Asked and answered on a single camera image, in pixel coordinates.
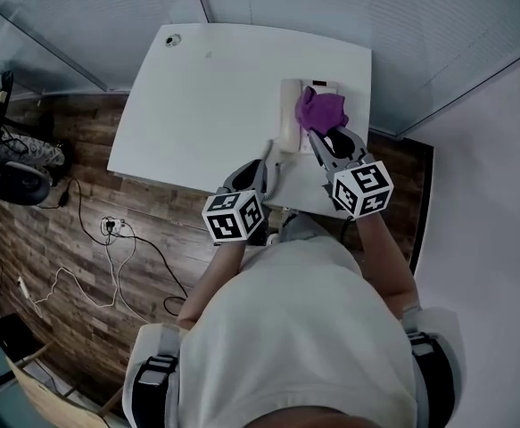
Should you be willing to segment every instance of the power outlet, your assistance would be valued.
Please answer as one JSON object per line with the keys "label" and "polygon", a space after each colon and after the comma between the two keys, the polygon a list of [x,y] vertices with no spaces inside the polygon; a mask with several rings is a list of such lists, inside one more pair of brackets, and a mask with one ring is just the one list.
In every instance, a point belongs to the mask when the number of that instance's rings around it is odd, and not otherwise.
{"label": "power outlet", "polygon": [[113,228],[111,233],[114,235],[118,235],[122,227],[124,227],[124,220],[122,218],[104,218],[101,221],[101,231],[106,236],[109,234],[109,230],[107,229],[107,222],[113,223]]}
{"label": "power outlet", "polygon": [[18,277],[18,285],[20,286],[20,290],[23,293],[24,298],[27,300],[29,298],[28,287],[26,286],[26,283],[21,278],[21,276]]}

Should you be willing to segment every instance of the white wall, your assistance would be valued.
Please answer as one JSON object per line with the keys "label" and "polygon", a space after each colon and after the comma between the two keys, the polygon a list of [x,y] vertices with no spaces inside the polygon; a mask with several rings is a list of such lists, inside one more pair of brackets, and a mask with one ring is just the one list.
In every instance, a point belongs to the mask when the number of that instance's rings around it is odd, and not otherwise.
{"label": "white wall", "polygon": [[520,427],[520,65],[410,138],[435,148],[417,283],[458,314],[466,386],[452,427]]}
{"label": "white wall", "polygon": [[[111,90],[129,90],[161,25],[197,22],[194,8],[194,0],[0,0],[2,16]],[[48,80],[47,93],[67,93],[70,86],[79,92],[90,92],[88,87],[98,90],[85,78],[79,78],[79,88],[74,80],[64,84],[62,81],[70,75],[79,77],[76,71],[42,52],[44,48],[35,41],[19,36],[18,30],[9,30],[10,37],[16,38],[8,38],[8,43],[0,40],[0,63],[13,63],[14,73],[16,69],[27,71],[33,78],[36,70],[44,70],[38,79]],[[49,61],[49,68],[33,53]]]}
{"label": "white wall", "polygon": [[208,2],[214,22],[299,30],[372,49],[370,125],[393,135],[520,57],[520,0]]}

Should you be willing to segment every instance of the person's arm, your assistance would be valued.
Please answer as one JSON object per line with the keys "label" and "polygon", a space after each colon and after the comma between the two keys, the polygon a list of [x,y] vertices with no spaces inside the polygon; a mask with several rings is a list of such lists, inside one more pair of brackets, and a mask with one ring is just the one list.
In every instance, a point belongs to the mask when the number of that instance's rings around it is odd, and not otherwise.
{"label": "person's arm", "polygon": [[222,243],[204,274],[190,292],[178,313],[177,325],[190,330],[200,318],[212,297],[240,272],[246,241]]}
{"label": "person's arm", "polygon": [[365,251],[365,278],[397,317],[418,304],[418,291],[409,264],[392,238],[383,217],[376,213],[357,220]]}

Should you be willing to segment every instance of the white cable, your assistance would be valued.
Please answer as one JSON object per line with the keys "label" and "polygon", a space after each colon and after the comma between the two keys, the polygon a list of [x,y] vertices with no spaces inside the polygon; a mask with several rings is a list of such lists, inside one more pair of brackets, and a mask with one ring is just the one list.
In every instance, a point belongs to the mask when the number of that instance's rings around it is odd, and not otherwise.
{"label": "white cable", "polygon": [[[133,236],[136,236],[135,235],[135,230],[133,230],[133,227],[131,225],[129,225],[128,223],[125,222],[125,225],[128,226],[128,228],[131,230],[131,233],[133,234]],[[130,253],[130,255],[120,264],[119,266],[119,269],[117,270],[117,275],[114,274],[114,265],[113,265],[113,262],[111,260],[111,255],[109,254],[109,241],[111,239],[111,236],[109,236],[107,238],[107,244],[105,244],[105,252],[107,254],[107,259],[109,260],[109,264],[111,265],[111,279],[113,281],[113,284],[115,285],[115,291],[113,292],[113,297],[112,297],[112,301],[110,304],[103,304],[103,305],[99,305],[95,302],[95,300],[93,300],[92,298],[89,297],[89,295],[87,295],[85,293],[85,291],[83,290],[83,287],[81,286],[81,284],[79,283],[79,280],[77,279],[77,277],[71,272],[69,271],[66,267],[60,267],[57,272],[55,273],[55,279],[54,279],[54,283],[52,285],[52,288],[50,289],[50,292],[46,295],[45,298],[41,299],[41,300],[37,300],[37,301],[33,301],[31,299],[31,297],[29,297],[29,301],[32,303],[32,306],[34,307],[34,310],[36,311],[36,313],[39,315],[40,318],[43,318],[42,316],[42,312],[41,312],[41,309],[39,308],[39,306],[37,305],[38,303],[42,303],[42,302],[45,302],[47,300],[49,300],[49,297],[51,297],[53,294],[54,294],[54,288],[55,286],[57,285],[57,282],[59,280],[59,274],[64,271],[65,273],[69,274],[70,276],[73,277],[73,279],[75,280],[75,283],[78,285],[78,288],[81,290],[81,293],[83,294],[83,296],[88,300],[90,301],[96,308],[98,309],[104,309],[104,308],[112,308],[113,306],[115,306],[115,301],[117,299],[117,293],[119,293],[119,296],[120,296],[120,299],[121,301],[123,301],[123,304],[133,313],[135,314],[137,317],[139,317],[140,319],[144,320],[147,324],[150,323],[146,318],[144,318],[143,316],[141,316],[138,312],[136,312],[134,309],[132,309],[128,303],[125,301],[125,299],[123,298],[123,294],[121,292],[121,289],[120,289],[120,271],[123,269],[123,267],[127,264],[127,262],[129,260],[131,260],[131,258],[133,257],[133,255],[135,255],[135,251],[136,251],[136,239],[133,239],[133,251]]]}
{"label": "white cable", "polygon": [[[135,243],[135,247],[134,249],[136,249],[136,235],[135,235],[135,230],[133,230],[133,227],[131,225],[129,225],[127,222],[124,222],[124,224],[126,226],[128,226],[128,228],[130,229],[131,231],[131,234],[134,236],[133,237],[133,242]],[[126,259],[123,264],[119,267],[119,269],[117,270],[117,290],[119,291],[119,296],[120,296],[120,300],[123,301],[123,304],[125,306],[127,306],[128,310],[130,310],[133,314],[135,314],[137,317],[139,317],[141,320],[144,320],[147,324],[150,324],[150,322],[144,318],[143,316],[141,316],[138,312],[136,312],[133,308],[131,308],[128,303],[125,301],[125,299],[123,298],[123,293],[120,289],[120,271],[121,269],[125,266],[125,263],[128,262],[128,260],[132,257],[133,255],[131,254],[131,256]]]}
{"label": "white cable", "polygon": [[[269,154],[271,153],[271,149],[273,148],[274,140],[269,139],[266,142],[266,146],[264,147],[264,150],[261,152],[261,159],[265,162],[268,161]],[[277,193],[277,189],[279,188],[279,181],[280,181],[280,173],[281,173],[281,166],[283,165],[284,161],[277,161],[274,165],[274,181],[271,183],[271,188],[266,192],[266,194],[263,197],[264,202],[268,202],[271,200]]]}

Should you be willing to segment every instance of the electrical cable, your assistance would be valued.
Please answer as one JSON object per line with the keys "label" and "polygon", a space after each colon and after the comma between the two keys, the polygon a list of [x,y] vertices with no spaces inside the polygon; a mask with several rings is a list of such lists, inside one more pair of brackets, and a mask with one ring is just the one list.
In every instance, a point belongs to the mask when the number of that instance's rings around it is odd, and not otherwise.
{"label": "electrical cable", "polygon": [[55,379],[52,377],[52,375],[49,374],[49,373],[45,370],[45,368],[39,364],[39,362],[38,362],[37,360],[34,360],[34,363],[35,363],[36,365],[38,365],[39,367],[41,367],[41,368],[42,368],[42,371],[43,371],[44,373],[46,373],[47,376],[51,379],[52,384],[54,385],[54,388],[55,388],[55,392],[58,393],[58,394],[61,394],[60,391],[57,390],[57,385],[55,384]]}
{"label": "electrical cable", "polygon": [[[10,149],[10,151],[12,151],[13,153],[15,154],[18,154],[18,155],[24,155],[26,153],[29,153],[29,148],[28,148],[28,145],[25,144],[23,141],[21,141],[19,138],[14,138],[12,136],[12,133],[10,133],[10,130],[8,130],[8,128],[6,128],[6,125],[4,124],[1,124],[0,127],[4,130],[4,132],[6,132],[8,134],[8,136],[10,137],[10,139],[3,139],[1,142],[0,142],[0,145],[5,145],[8,149]],[[20,143],[22,146],[24,146],[24,150],[23,151],[16,151],[15,149],[13,149],[10,145],[8,145],[8,143],[10,143],[11,141],[17,141],[18,143]]]}
{"label": "electrical cable", "polygon": [[[126,224],[129,229],[131,230],[131,233],[133,234],[133,236],[135,236],[135,231],[133,230],[133,227],[129,224]],[[147,324],[149,323],[149,321],[147,319],[145,319],[143,316],[141,316],[140,314],[138,314],[134,309],[132,309],[128,303],[125,301],[125,299],[123,298],[122,296],[122,292],[120,290],[120,271],[125,267],[125,265],[127,264],[127,262],[129,260],[131,260],[131,258],[133,257],[133,255],[135,255],[135,252],[136,252],[136,240],[134,241],[134,244],[133,244],[133,251],[130,253],[130,255],[120,264],[119,266],[119,269],[117,270],[117,274],[115,275],[115,267],[113,265],[113,262],[111,260],[111,255],[109,253],[109,240],[110,240],[110,236],[107,237],[107,244],[104,245],[105,247],[105,252],[107,254],[107,259],[109,260],[109,264],[111,265],[111,279],[115,285],[115,291],[113,292],[113,296],[112,296],[112,300],[111,300],[111,303],[108,303],[108,304],[103,304],[103,305],[100,305],[100,304],[97,304],[97,302],[95,300],[93,300],[91,297],[89,297],[89,295],[87,295],[85,293],[85,291],[83,290],[83,287],[81,286],[81,284],[79,283],[79,280],[77,279],[77,277],[71,272],[69,271],[66,267],[60,267],[57,272],[55,273],[55,279],[54,279],[54,284],[52,285],[51,289],[50,289],[50,292],[45,296],[45,298],[41,299],[41,300],[37,300],[37,301],[33,301],[31,299],[31,297],[29,298],[30,302],[33,304],[34,306],[34,309],[36,310],[37,314],[42,317],[42,314],[41,314],[41,309],[39,308],[39,306],[37,304],[39,303],[43,303],[45,301],[48,301],[49,298],[54,294],[54,290],[55,290],[55,286],[57,285],[58,281],[59,281],[59,274],[64,271],[65,273],[69,274],[70,276],[73,277],[73,279],[75,280],[75,283],[77,284],[78,288],[81,290],[81,293],[83,294],[83,296],[88,300],[90,301],[96,308],[98,309],[104,309],[104,308],[112,308],[113,306],[115,306],[115,302],[117,300],[117,294],[120,295],[121,297],[121,300],[123,301],[123,303],[125,304],[125,306],[131,311],[133,312],[136,316],[138,316],[139,318],[141,318],[142,320],[144,320]]]}
{"label": "electrical cable", "polygon": [[344,244],[344,239],[345,239],[345,234],[347,233],[347,228],[349,228],[349,225],[350,224],[354,224],[355,223],[355,219],[352,218],[352,217],[347,217],[345,219],[345,221],[343,222],[343,226],[341,228],[341,238],[340,238],[340,243],[341,244]]}
{"label": "electrical cable", "polygon": [[180,287],[180,290],[182,290],[182,293],[185,295],[184,297],[181,297],[181,296],[176,296],[176,295],[173,295],[173,296],[168,296],[167,298],[165,298],[163,301],[162,301],[162,306],[164,307],[164,309],[169,313],[171,314],[173,317],[177,317],[178,316],[178,313],[176,312],[172,312],[169,307],[167,306],[167,302],[168,301],[172,301],[172,300],[179,300],[179,301],[186,301],[186,298],[188,298],[188,293],[186,292],[186,289],[185,287],[180,283],[180,281],[178,281],[177,277],[175,276],[175,274],[172,272],[172,269],[170,269],[170,266],[169,266],[169,263],[168,261],[164,258],[164,255],[162,254],[161,250],[152,242],[150,242],[149,240],[147,239],[144,239],[144,238],[141,238],[140,236],[136,236],[135,234],[133,234],[133,236],[126,236],[126,235],[117,235],[119,238],[128,238],[128,239],[135,239],[135,240],[138,240],[138,241],[141,241],[143,243],[147,243],[147,244],[150,244],[158,253],[159,255],[161,256],[161,259],[162,259],[162,262],[164,263],[164,266],[166,267],[166,269],[169,271],[170,275],[172,276],[172,278],[174,279],[174,282],[177,283],[178,287]]}
{"label": "electrical cable", "polygon": [[[103,236],[106,236],[107,237],[107,241],[105,243],[102,243],[100,241],[98,241],[97,239],[95,239],[85,228],[84,224],[83,224],[83,218],[81,217],[81,204],[82,204],[82,197],[83,197],[83,193],[81,191],[81,183],[75,178],[75,177],[72,177],[70,179],[70,182],[67,184],[67,187],[65,188],[65,190],[63,191],[61,197],[60,197],[60,200],[58,201],[58,204],[57,206],[52,206],[52,207],[42,207],[42,206],[39,206],[39,208],[41,209],[52,209],[52,210],[55,210],[55,209],[58,209],[58,208],[62,208],[63,206],[65,206],[65,204],[67,204],[68,200],[69,200],[69,190],[70,190],[70,186],[71,186],[71,183],[75,181],[75,183],[78,185],[78,193],[79,193],[79,203],[78,203],[78,217],[79,217],[79,224],[81,225],[81,229],[83,230],[83,232],[92,240],[94,241],[95,243],[98,243],[100,245],[102,245],[104,248],[105,248],[105,253],[107,254],[107,259],[109,260],[109,263],[111,265],[111,279],[113,281],[113,283],[115,284],[115,292],[113,293],[113,297],[112,297],[112,302],[111,304],[105,304],[105,305],[98,305],[94,300],[92,300],[86,293],[85,291],[83,290],[83,288],[81,287],[81,284],[79,283],[78,279],[76,278],[76,276],[71,272],[69,271],[66,267],[60,267],[57,272],[55,273],[55,279],[54,279],[54,284],[52,285],[51,287],[51,290],[50,292],[46,295],[45,298],[43,298],[42,300],[38,300],[38,301],[33,301],[31,298],[29,298],[30,302],[32,303],[34,309],[36,310],[37,314],[42,317],[42,314],[41,314],[41,309],[37,306],[38,303],[41,303],[41,302],[45,302],[47,300],[49,300],[49,297],[53,295],[54,293],[54,288],[55,286],[57,285],[57,282],[59,280],[59,274],[61,271],[64,271],[65,273],[69,274],[70,276],[72,276],[76,282],[76,284],[78,285],[78,288],[81,290],[81,293],[91,302],[95,305],[96,308],[99,308],[99,309],[103,309],[103,308],[109,308],[109,307],[112,307],[115,305],[115,300],[116,300],[116,296],[117,296],[117,293],[119,294],[120,296],[120,299],[123,301],[123,304],[133,313],[135,314],[137,317],[141,318],[142,320],[144,320],[147,324],[150,323],[146,318],[144,318],[143,316],[141,316],[138,312],[136,312],[134,309],[132,309],[127,301],[125,300],[125,298],[123,297],[123,294],[122,294],[122,290],[120,288],[120,271],[123,269],[123,267],[127,264],[127,262],[133,257],[133,255],[135,254],[135,251],[136,251],[136,241],[141,241],[143,243],[147,243],[149,245],[151,245],[158,253],[159,255],[161,256],[161,259],[162,259],[162,262],[164,263],[164,266],[166,267],[166,269],[169,271],[170,275],[172,276],[172,278],[174,279],[174,281],[177,283],[177,285],[180,287],[180,289],[182,290],[183,294],[185,295],[185,297],[180,297],[180,296],[169,296],[167,298],[164,299],[164,301],[162,302],[162,305],[163,307],[165,308],[165,310],[171,314],[172,316],[176,317],[177,316],[177,313],[175,312],[172,312],[168,307],[167,307],[167,302],[170,301],[170,300],[180,300],[180,301],[186,301],[186,298],[188,297],[188,293],[186,292],[186,289],[184,288],[184,286],[180,283],[180,281],[178,281],[177,277],[175,276],[175,274],[172,272],[172,269],[170,269],[170,266],[169,266],[169,263],[168,261],[165,259],[164,255],[162,254],[161,250],[154,244],[152,243],[151,241],[149,240],[146,240],[140,236],[137,236],[136,233],[135,233],[135,230],[133,229],[133,227],[128,224],[127,222],[123,221],[123,225],[124,226],[128,226],[128,228],[130,229],[131,231],[131,235],[120,235],[120,234],[116,234],[116,233],[113,233],[112,232],[112,229],[114,227],[111,226],[111,228],[108,227],[108,224],[106,225],[107,226],[107,231],[108,233],[105,233],[103,231],[103,221],[106,220],[106,221],[115,221],[117,222],[119,219],[116,219],[116,218],[113,218],[111,216],[106,216],[104,218],[101,219],[101,222],[99,224],[99,227],[100,227],[100,230],[101,230],[101,234]],[[111,236],[114,236],[115,237],[115,240],[113,242],[111,242]],[[117,270],[117,274],[115,275],[114,273],[114,266],[113,266],[113,263],[112,263],[112,260],[111,260],[111,255],[109,253],[109,246],[114,244],[117,239],[119,238],[127,238],[127,239],[133,239],[134,240],[134,245],[133,245],[133,251],[131,252],[131,254],[127,257],[127,259],[125,261],[123,261],[123,263],[121,263],[119,269]]]}
{"label": "electrical cable", "polygon": [[[272,150],[272,148],[274,146],[274,142],[275,142],[275,140],[273,140],[273,139],[269,139],[266,142],[266,145],[265,145],[263,151],[261,152],[261,159],[264,162],[268,161],[268,157],[271,154],[271,150]],[[281,166],[283,164],[284,164],[283,160],[282,161],[277,161],[274,164],[274,171],[273,171],[274,181],[271,183],[271,187],[269,188],[269,190],[266,192],[266,194],[263,197],[264,202],[268,202],[269,200],[271,200],[276,195],[277,189],[279,188],[279,181],[280,181],[280,178],[281,178]]]}

